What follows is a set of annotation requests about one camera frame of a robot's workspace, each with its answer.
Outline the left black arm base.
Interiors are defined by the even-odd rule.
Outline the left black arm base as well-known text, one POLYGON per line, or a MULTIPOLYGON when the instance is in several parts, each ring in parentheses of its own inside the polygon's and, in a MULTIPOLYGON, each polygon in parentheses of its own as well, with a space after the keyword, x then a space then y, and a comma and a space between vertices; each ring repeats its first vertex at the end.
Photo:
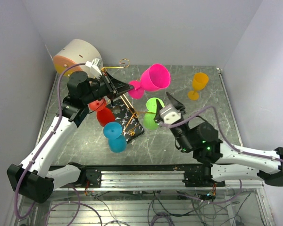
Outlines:
POLYGON ((80 170, 78 178, 72 182, 76 187, 88 186, 92 188, 99 188, 101 185, 101 172, 91 166, 84 166, 79 163, 70 162, 68 165, 75 166, 80 170))

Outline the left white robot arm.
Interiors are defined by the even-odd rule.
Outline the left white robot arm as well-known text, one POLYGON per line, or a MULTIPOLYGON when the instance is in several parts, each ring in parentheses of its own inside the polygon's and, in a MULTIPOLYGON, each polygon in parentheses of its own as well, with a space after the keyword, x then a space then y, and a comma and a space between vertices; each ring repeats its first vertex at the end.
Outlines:
POLYGON ((113 100, 132 90, 133 85, 109 73, 95 79, 84 71, 75 71, 69 77, 67 89, 68 95, 60 100, 58 112, 46 134, 19 165, 11 164, 7 170, 15 194, 36 203, 44 203, 55 189, 67 184, 82 187, 86 183, 86 168, 79 163, 70 162, 53 171, 50 166, 60 147, 88 115, 89 103, 104 97, 113 100))

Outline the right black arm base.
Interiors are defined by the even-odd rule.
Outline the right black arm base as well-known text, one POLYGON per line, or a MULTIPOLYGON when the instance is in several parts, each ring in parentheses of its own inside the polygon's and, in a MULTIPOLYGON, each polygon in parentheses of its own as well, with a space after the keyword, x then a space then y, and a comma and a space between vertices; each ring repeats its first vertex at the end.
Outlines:
POLYGON ((211 169, 207 167, 185 171, 182 182, 185 184, 185 187, 212 187, 214 184, 217 187, 225 187, 224 181, 217 182, 213 180, 211 169))

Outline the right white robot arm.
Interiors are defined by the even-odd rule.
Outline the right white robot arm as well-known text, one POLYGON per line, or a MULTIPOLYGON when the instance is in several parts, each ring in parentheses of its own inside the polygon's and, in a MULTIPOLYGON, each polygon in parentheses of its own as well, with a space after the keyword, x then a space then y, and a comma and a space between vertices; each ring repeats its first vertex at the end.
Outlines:
POLYGON ((175 147, 182 153, 192 153, 193 159, 202 163, 206 170, 198 175, 203 186, 226 180, 259 180, 269 186, 283 187, 283 147, 274 150, 258 150, 231 144, 220 125, 214 128, 203 121, 194 128, 189 122, 208 109, 207 106, 185 119, 185 106, 170 93, 170 104, 162 106, 156 101, 154 121, 171 130, 175 147))

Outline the orange plastic wine glass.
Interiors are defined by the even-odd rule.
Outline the orange plastic wine glass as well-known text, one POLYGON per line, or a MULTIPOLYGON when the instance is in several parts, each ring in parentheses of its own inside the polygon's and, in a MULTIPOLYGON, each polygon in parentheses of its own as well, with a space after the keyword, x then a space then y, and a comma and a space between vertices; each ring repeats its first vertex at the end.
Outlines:
POLYGON ((198 91, 203 90, 208 81, 209 77, 205 73, 196 73, 192 80, 193 90, 188 92, 188 98, 191 100, 197 100, 199 98, 198 91))

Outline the magenta plastic wine glass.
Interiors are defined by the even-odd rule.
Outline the magenta plastic wine glass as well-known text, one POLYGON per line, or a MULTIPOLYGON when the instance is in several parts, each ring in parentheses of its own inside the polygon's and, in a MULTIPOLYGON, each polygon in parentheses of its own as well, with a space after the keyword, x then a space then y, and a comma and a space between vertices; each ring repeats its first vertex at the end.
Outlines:
POLYGON ((145 91, 156 92, 166 89, 171 82, 171 76, 168 69, 162 64, 153 64, 142 73, 139 81, 131 81, 133 89, 128 93, 134 99, 143 97, 145 91))

